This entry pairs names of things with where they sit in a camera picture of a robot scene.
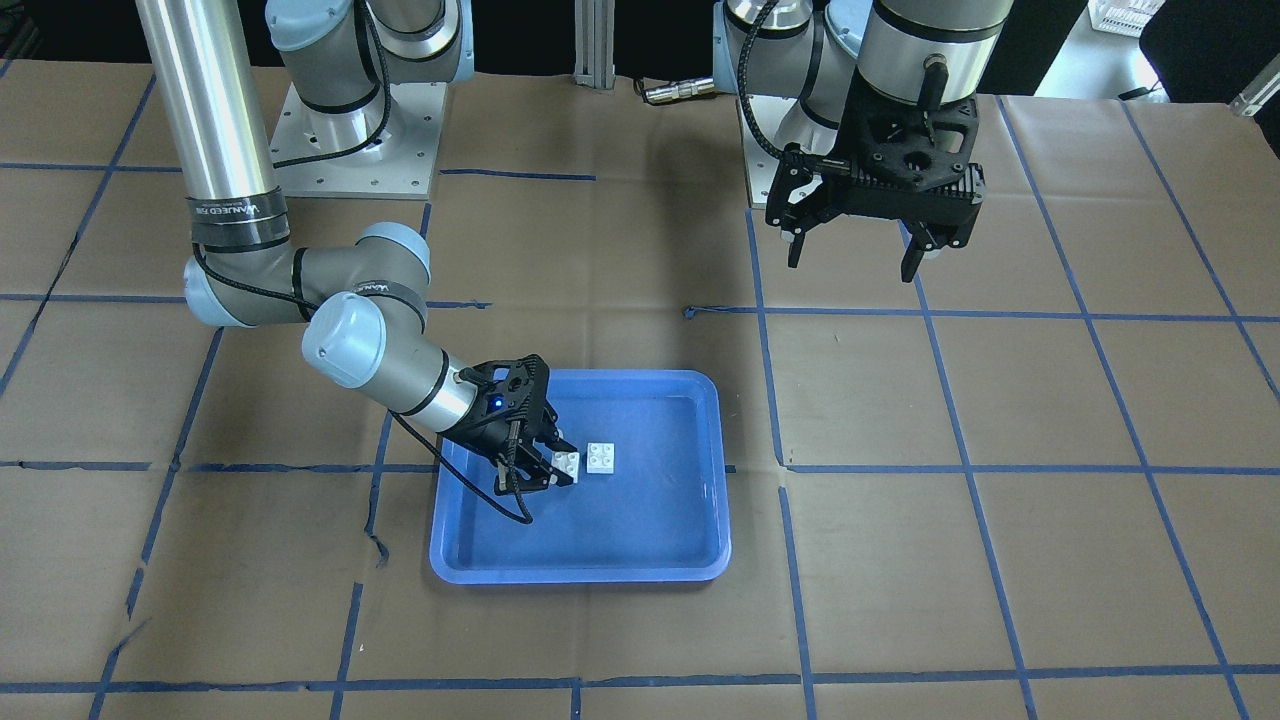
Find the grid line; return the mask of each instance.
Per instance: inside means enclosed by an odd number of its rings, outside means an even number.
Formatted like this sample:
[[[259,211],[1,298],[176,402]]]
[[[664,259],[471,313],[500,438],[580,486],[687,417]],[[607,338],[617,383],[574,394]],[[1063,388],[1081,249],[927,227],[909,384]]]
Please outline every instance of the grid line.
[[[911,237],[906,232],[906,225],[897,224],[902,236],[904,247],[909,247]],[[933,325],[933,315],[929,313],[929,301],[924,293],[924,282],[920,275],[915,275],[915,295],[920,301],[920,311],[924,318],[924,329],[929,336],[929,347],[933,350],[933,363],[938,369],[938,382],[942,386],[942,398],[947,406],[947,416],[951,420],[951,432],[955,436],[956,450],[960,452],[960,464],[964,468],[965,486],[969,489],[969,502],[973,505],[974,519],[978,523],[978,534],[982,538],[982,550],[987,556],[987,569],[991,571],[991,582],[996,592],[996,602],[1000,606],[1000,616],[1005,624],[1005,634],[1009,639],[1009,650],[1014,659],[1014,670],[1018,674],[1018,685],[1023,693],[1023,705],[1027,707],[1027,719],[1037,720],[1036,697],[1032,693],[1032,683],[1027,676],[1027,661],[1023,659],[1023,647],[1018,642],[1018,629],[1014,625],[1014,615],[1009,607],[1009,594],[1005,592],[1005,580],[1000,573],[1000,562],[996,560],[996,546],[991,541],[991,528],[987,525],[987,512],[982,507],[982,496],[978,492],[978,480],[974,477],[973,464],[969,460],[969,447],[964,441],[964,430],[960,427],[960,414],[956,410],[955,396],[951,393],[951,380],[947,377],[947,366],[942,359],[942,346],[938,341],[937,328]]]
[[[682,310],[685,319],[699,313],[728,313],[750,315],[859,315],[891,318],[923,318],[924,311],[914,307],[750,307],[745,305],[690,305]],[[1160,313],[1059,313],[1048,310],[929,310],[934,318],[1005,318],[1018,320],[1120,320],[1142,323],[1280,323],[1280,315],[1201,315]]]
[[[138,100],[137,106],[133,109],[133,115],[129,118],[129,123],[124,127],[124,135],[120,137],[120,142],[115,147],[115,152],[111,154],[110,164],[114,165],[119,163],[120,156],[124,154],[124,149],[128,147],[129,140],[133,137],[133,131],[138,127],[138,120],[142,118],[142,109],[146,108],[147,99],[151,97],[151,91],[155,90],[156,76],[152,74],[151,79],[147,81],[147,86],[142,90],[142,97]],[[97,190],[93,192],[92,200],[90,200],[88,208],[81,217],[79,225],[76,228],[76,234],[72,237],[70,245],[67,246],[67,252],[63,255],[63,260],[54,273],[54,279],[49,283],[49,290],[41,296],[40,306],[36,307],[35,315],[27,323],[27,329],[22,333],[22,340],[18,341],[18,347],[14,348],[13,355],[9,356],[9,364],[5,366],[4,374],[0,375],[0,397],[4,396],[5,391],[9,388],[9,383],[13,380],[14,373],[18,370],[18,364],[22,363],[22,356],[27,352],[27,347],[31,345],[31,338],[36,334],[36,325],[40,324],[41,316],[45,314],[45,307],[49,306],[49,297],[54,293],[58,287],[58,281],[63,278],[63,273],[67,272],[67,266],[72,261],[72,256],[76,254],[76,249],[79,247],[81,238],[84,237],[84,232],[88,229],[90,220],[93,219],[93,211],[97,210],[99,204],[102,201],[102,195],[106,192],[108,183],[111,182],[113,172],[110,169],[102,173],[102,181],[99,182]]]
[[[1280,664],[1233,665],[1236,675],[1280,676]],[[1033,680],[1069,680],[1082,678],[1179,678],[1188,675],[1221,675],[1219,665],[1100,665],[1083,667],[1029,667]],[[896,685],[915,683],[982,683],[1016,680],[1015,670],[932,670],[877,673],[814,673],[814,685]],[[763,675],[623,675],[600,680],[572,678],[389,678],[347,680],[344,693],[407,692],[407,691],[529,691],[571,689],[575,684],[593,688],[687,688],[742,685],[799,685],[800,675],[777,673]],[[101,687],[100,682],[17,682],[0,683],[0,694],[87,694]],[[337,680],[278,680],[271,683],[207,683],[201,680],[113,680],[105,694],[129,693],[270,693],[270,692],[334,692]]]
[[[1160,178],[1160,184],[1165,186],[1169,201],[1174,204],[1174,210],[1178,210],[1178,218],[1183,222],[1183,228],[1187,229],[1187,237],[1189,237],[1192,245],[1196,246],[1196,254],[1199,255],[1201,263],[1204,264],[1204,269],[1208,272],[1208,277],[1212,278],[1213,287],[1217,288],[1217,293],[1222,296],[1222,304],[1226,305],[1226,311],[1235,322],[1236,329],[1240,331],[1240,337],[1244,340],[1244,345],[1248,346],[1249,354],[1253,355],[1253,361],[1257,363],[1258,369],[1262,370],[1262,377],[1266,378],[1267,387],[1271,388],[1271,395],[1275,396],[1276,401],[1280,401],[1280,388],[1276,387],[1275,378],[1271,377],[1266,363],[1262,361],[1262,355],[1258,352],[1258,347],[1253,343],[1253,338],[1249,336],[1248,328],[1244,327],[1243,319],[1239,314],[1236,314],[1235,304],[1231,302],[1231,299],[1226,295],[1226,287],[1222,284],[1222,279],[1217,277],[1217,270],[1213,269],[1213,263],[1210,261],[1208,254],[1204,252],[1204,246],[1201,243],[1199,236],[1196,233],[1196,228],[1192,227],[1192,220],[1187,217],[1187,211],[1183,210],[1183,204],[1178,200],[1178,193],[1174,192],[1174,186],[1170,184],[1169,178],[1165,177],[1165,170],[1160,167],[1160,161],[1156,160],[1156,154],[1152,152],[1151,145],[1147,143],[1147,137],[1142,133],[1142,129],[1138,128],[1138,122],[1134,119],[1129,106],[1121,102],[1120,109],[1124,110],[1124,117],[1129,120],[1129,127],[1133,128],[1134,136],[1138,137],[1138,142],[1142,145],[1142,151],[1147,154],[1147,160],[1151,161],[1151,168],[1156,172],[1156,177]]]
[[[804,688],[805,715],[818,720],[818,698],[813,691],[813,661],[809,657],[809,630],[804,621],[804,593],[800,591],[800,562],[796,559],[795,529],[791,525],[791,500],[787,488],[778,488],[782,537],[787,544],[787,575],[791,580],[791,607],[796,616],[796,646],[800,651],[800,684]]]
[[[782,460],[782,428],[778,420],[778,393],[773,384],[773,356],[769,352],[769,325],[765,320],[764,313],[764,282],[760,274],[760,250],[755,242],[755,219],[751,217],[751,209],[745,210],[746,217],[746,242],[751,251],[751,282],[755,283],[755,307],[751,309],[755,313],[756,327],[760,333],[760,356],[764,360],[764,392],[769,401],[769,430],[773,433],[773,457],[778,461],[778,465],[786,466]],[[687,311],[686,318],[691,318]]]
[[[119,172],[119,173],[180,173],[182,168],[174,168],[168,165],[119,165],[116,163],[108,163],[105,165],[99,165],[96,163],[0,163],[0,169],[5,170],[96,170],[96,172]]]
[[[1143,469],[1143,474],[1147,478],[1147,486],[1151,489],[1152,501],[1156,503],[1156,510],[1160,515],[1160,520],[1165,527],[1165,533],[1169,537],[1169,543],[1172,547],[1174,556],[1178,560],[1179,569],[1183,573],[1183,578],[1187,582],[1187,589],[1196,602],[1196,610],[1199,614],[1201,623],[1204,626],[1204,634],[1208,637],[1210,644],[1213,648],[1213,655],[1217,657],[1219,667],[1221,669],[1222,678],[1226,680],[1228,691],[1231,693],[1231,700],[1235,702],[1235,708],[1240,715],[1240,720],[1249,720],[1249,711],[1244,705],[1244,698],[1240,694],[1240,688],[1235,683],[1235,676],[1231,673],[1231,667],[1226,660],[1226,652],[1222,648],[1222,642],[1217,637],[1217,630],[1213,628],[1213,620],[1210,618],[1208,609],[1204,606],[1204,601],[1201,597],[1199,585],[1196,583],[1196,578],[1192,574],[1190,565],[1187,561],[1187,555],[1183,551],[1181,542],[1178,539],[1178,532],[1174,528],[1172,520],[1169,516],[1169,510],[1165,506],[1165,500],[1160,492],[1160,484],[1156,482],[1156,475],[1151,470],[1149,461],[1147,459],[1147,451],[1142,446],[1142,439],[1138,436],[1137,425],[1133,421],[1133,416],[1129,414],[1129,406],[1124,400],[1124,395],[1120,392],[1119,382],[1116,380],[1115,372],[1111,368],[1111,363],[1107,360],[1106,350],[1102,347],[1102,340],[1098,336],[1097,327],[1093,319],[1088,316],[1088,307],[1084,302],[1084,295],[1080,292],[1080,286],[1076,282],[1075,272],[1071,269],[1071,264],[1066,258],[1066,251],[1062,246],[1062,241],[1057,234],[1057,227],[1053,223],[1053,218],[1048,211],[1048,206],[1044,202],[1044,197],[1041,195],[1039,184],[1036,182],[1036,176],[1027,161],[1027,155],[1023,151],[1021,141],[1018,137],[1018,132],[1014,129],[1012,123],[1009,118],[1007,108],[1005,106],[1005,99],[1001,96],[996,97],[996,105],[1000,109],[1000,115],[1004,120],[1005,128],[1009,132],[1009,138],[1012,141],[1014,152],[1018,155],[1018,161],[1021,164],[1023,173],[1027,176],[1027,182],[1030,184],[1032,193],[1036,196],[1036,204],[1039,206],[1041,215],[1044,219],[1044,227],[1048,229],[1050,240],[1053,242],[1053,249],[1057,251],[1059,260],[1062,263],[1062,270],[1066,273],[1068,283],[1071,286],[1071,293],[1075,296],[1075,302],[1080,307],[1080,313],[1085,315],[1084,324],[1089,331],[1089,338],[1093,341],[1093,348],[1098,355],[1098,361],[1102,364],[1102,372],[1106,374],[1107,384],[1111,386],[1111,393],[1115,397],[1115,402],[1120,409],[1120,415],[1124,419],[1125,429],[1129,433],[1129,438],[1133,441],[1134,451],[1138,454],[1138,462]],[[1228,309],[1231,309],[1230,301],[1226,300]]]
[[[351,606],[347,610],[347,628],[342,635],[342,657],[338,661],[338,678],[333,691],[333,703],[329,706],[329,720],[342,717],[342,696],[347,688],[347,673],[351,670],[351,648],[356,643],[356,623],[360,620],[360,598],[364,593],[364,584],[352,583]]]

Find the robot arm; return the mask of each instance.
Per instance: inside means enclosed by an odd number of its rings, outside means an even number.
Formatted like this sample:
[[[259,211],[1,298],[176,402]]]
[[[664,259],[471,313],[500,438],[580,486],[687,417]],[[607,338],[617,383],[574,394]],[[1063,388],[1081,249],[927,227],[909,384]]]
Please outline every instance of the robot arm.
[[[847,22],[854,5],[859,3],[832,0],[827,17],[835,14]],[[763,53],[772,59],[785,56],[785,46],[795,44],[786,33],[771,33],[768,28],[799,28],[801,20],[808,20],[818,26],[809,32],[813,35],[822,32],[822,15],[813,14],[809,0],[739,0],[732,8],[726,4],[741,36],[731,45],[740,47],[736,88],[744,119],[756,142],[778,160],[765,222],[790,241],[790,266],[799,264],[805,233],[842,214],[902,222],[911,236],[902,258],[902,282],[915,277],[925,254],[968,245],[984,192],[982,165],[969,161],[978,131],[973,94],[1011,5],[1012,0],[870,3],[838,129],[829,152],[820,154],[814,143],[809,143],[810,150],[817,152],[806,152],[790,138],[783,138],[783,149],[776,147],[756,126],[746,92],[759,87],[749,78],[753,47],[763,45]],[[828,46],[837,44],[851,53],[847,40],[841,42],[849,28],[838,26],[827,23]],[[792,63],[790,76],[810,78],[800,91],[797,108],[823,124],[829,119],[814,110],[810,94],[813,78],[820,88],[822,78],[829,77],[829,72],[819,72],[822,65],[817,63],[831,54],[823,53],[819,41],[812,47],[812,59]],[[778,74],[773,65],[764,63],[765,85],[769,76]],[[817,190],[792,202],[792,192],[815,177],[820,178]]]
[[[335,0],[335,8],[342,5]],[[396,3],[376,5],[385,13],[378,23],[407,28],[422,19],[408,10],[394,13]],[[435,5],[439,10],[440,3]],[[346,8],[348,13],[337,17],[316,42],[297,51],[315,53],[321,63],[321,42],[334,41],[340,49],[344,44],[334,38],[369,32],[370,15],[349,12],[349,0]],[[499,495],[518,498],[520,492],[545,489],[552,482],[571,483],[535,446],[575,450],[556,428],[545,363],[531,355],[471,368],[424,336],[430,251],[417,232],[376,223],[352,247],[289,243],[288,213],[268,152],[234,4],[138,0],[138,10],[189,196],[193,258],[183,277],[196,316],[220,327],[310,322],[302,340],[308,364],[398,418],[488,457],[499,469],[494,483]],[[433,23],[443,19],[433,18]],[[413,32],[401,35],[404,42],[397,47],[411,53]],[[347,38],[356,45],[353,37]],[[376,76],[365,77],[360,64],[355,67],[355,74],[338,77],[335,67],[329,76],[315,76],[326,82],[305,81],[308,106],[321,106],[323,114],[325,108],[334,109],[328,104],[352,95],[375,105],[385,85]],[[321,91],[330,95],[321,96]],[[348,118],[362,111],[337,109]],[[366,124],[378,122],[365,118]]]

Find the plastic tray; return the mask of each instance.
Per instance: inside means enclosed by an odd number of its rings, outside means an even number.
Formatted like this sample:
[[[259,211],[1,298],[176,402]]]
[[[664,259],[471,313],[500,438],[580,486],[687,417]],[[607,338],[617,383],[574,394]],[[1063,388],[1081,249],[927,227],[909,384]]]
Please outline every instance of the plastic tray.
[[[579,482],[525,495],[520,525],[440,471],[431,568],[457,584],[710,580],[731,544],[716,386],[692,370],[553,370],[548,398],[582,452]],[[586,473],[586,443],[614,445],[612,475]],[[486,492],[488,460],[444,442]],[[512,497],[499,498],[516,507]]]

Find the black cable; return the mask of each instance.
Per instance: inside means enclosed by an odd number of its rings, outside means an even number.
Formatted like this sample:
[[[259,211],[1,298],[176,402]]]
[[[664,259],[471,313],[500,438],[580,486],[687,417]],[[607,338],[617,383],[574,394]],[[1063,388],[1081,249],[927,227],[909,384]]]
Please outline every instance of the black cable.
[[[358,32],[371,32],[374,35],[374,49],[378,50],[378,68],[383,73],[383,119],[378,122],[378,127],[374,128],[374,132],[371,132],[369,137],[366,137],[358,145],[353,145],[346,150],[338,150],[337,152],[325,152],[323,155],[311,155],[307,158],[291,158],[288,160],[280,160],[279,163],[271,163],[273,168],[275,169],[289,168],[293,165],[303,165],[306,163],[319,163],[321,160],[337,160],[338,158],[355,155],[356,152],[360,152],[365,147],[369,147],[375,142],[379,142],[378,137],[383,135],[384,129],[387,129],[387,123],[390,120],[392,117],[392,78],[390,73],[388,73],[387,70],[387,49],[383,47],[383,40],[381,37],[378,36],[378,28],[374,24],[374,15],[369,10],[369,5],[365,4],[365,0],[360,0],[358,3],[356,3],[356,12],[360,13],[360,18],[365,26],[360,28]]]
[[[511,518],[512,520],[520,523],[521,525],[530,525],[530,524],[532,524],[534,516],[530,515],[529,509],[525,507],[525,498],[521,497],[521,493],[520,493],[520,483],[515,484],[516,505],[520,506],[520,512],[521,512],[520,515],[516,515],[511,510],[507,510],[506,507],[503,507],[502,505],[499,505],[497,500],[489,497],[483,489],[480,489],[479,487],[476,487],[475,483],[472,483],[471,480],[468,480],[466,478],[466,475],[463,475],[461,471],[458,471],[458,469],[454,468],[452,462],[449,462],[448,460],[444,459],[444,454],[442,454],[439,451],[439,448],[436,448],[431,443],[431,441],[429,441],[425,437],[422,437],[422,433],[417,432],[413,428],[413,425],[408,424],[408,420],[406,420],[403,415],[401,415],[399,413],[392,413],[392,418],[394,418],[396,423],[399,427],[404,428],[404,430],[408,434],[413,436],[413,439],[416,439],[419,443],[421,443],[422,447],[425,447],[429,451],[431,451],[431,455],[435,456],[435,459],[440,462],[440,465],[445,470],[453,473],[453,477],[456,477],[458,480],[461,480],[462,484],[467,487],[467,489],[470,489],[471,492],[476,493],[476,496],[479,496],[480,500],[488,502],[490,507],[493,507],[498,512],[502,512],[507,518]]]
[[[639,77],[637,78],[632,78],[631,79],[631,90],[634,90],[635,94],[640,96],[640,100],[643,100],[645,105],[653,105],[653,102],[649,101],[649,96],[644,94],[644,90],[645,90],[644,88],[644,78],[639,78]]]
[[[239,281],[233,281],[233,279],[228,278],[227,275],[220,274],[218,270],[214,270],[212,268],[209,266],[209,261],[205,260],[205,254],[200,251],[200,243],[198,242],[192,242],[191,243],[191,251],[192,251],[192,255],[195,255],[196,264],[200,265],[200,269],[204,270],[206,275],[209,275],[209,277],[214,278],[215,281],[225,284],[227,287],[234,287],[236,290],[242,290],[244,292],[252,292],[253,295],[261,295],[262,297],[273,297],[275,300],[283,300],[283,301],[289,302],[292,305],[297,305],[298,307],[306,307],[307,310],[312,310],[312,311],[320,309],[319,305],[316,305],[315,302],[311,302],[310,300],[303,300],[302,297],[297,297],[297,296],[289,295],[287,292],[275,292],[274,290],[265,290],[265,288],[261,288],[261,287],[255,287],[255,286],[251,286],[251,284],[242,283]]]
[[[768,19],[769,13],[773,12],[778,0],[768,0],[760,12],[755,14],[755,22],[751,23],[751,29],[746,33],[746,40],[742,41],[742,51],[737,56],[737,102],[742,106],[742,118],[746,120],[746,128],[751,131],[751,137],[755,142],[764,149],[769,156],[781,160],[782,151],[777,149],[776,145],[769,142],[768,137],[764,137],[764,132],[760,131],[760,124],[755,122],[755,113],[751,110],[751,101],[746,97],[746,63],[751,56],[751,46],[755,45],[756,36],[760,35],[760,28],[764,27],[764,20]]]

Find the metal mounting plate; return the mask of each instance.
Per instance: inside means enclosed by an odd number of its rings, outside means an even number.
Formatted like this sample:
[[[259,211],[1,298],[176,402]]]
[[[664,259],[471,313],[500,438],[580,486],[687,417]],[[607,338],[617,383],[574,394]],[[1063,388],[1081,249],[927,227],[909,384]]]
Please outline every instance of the metal mounting plate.
[[[782,124],[782,118],[787,110],[795,105],[794,97],[773,97],[769,95],[749,95],[751,111],[755,113],[755,123],[760,126],[764,137],[773,137]],[[742,109],[737,110],[739,128],[742,131],[742,161],[746,164],[746,191],[751,208],[764,209],[764,202],[769,197],[769,186],[773,184],[773,174],[778,170],[778,161],[769,156],[746,128],[746,118]],[[796,202],[818,187],[814,181],[791,193],[791,201]]]
[[[392,97],[407,128],[393,158],[376,163],[339,158],[280,168],[275,170],[280,188],[289,197],[429,200],[447,94],[443,82],[392,85]],[[273,161],[315,154],[303,110],[297,91],[289,86],[271,136]]]

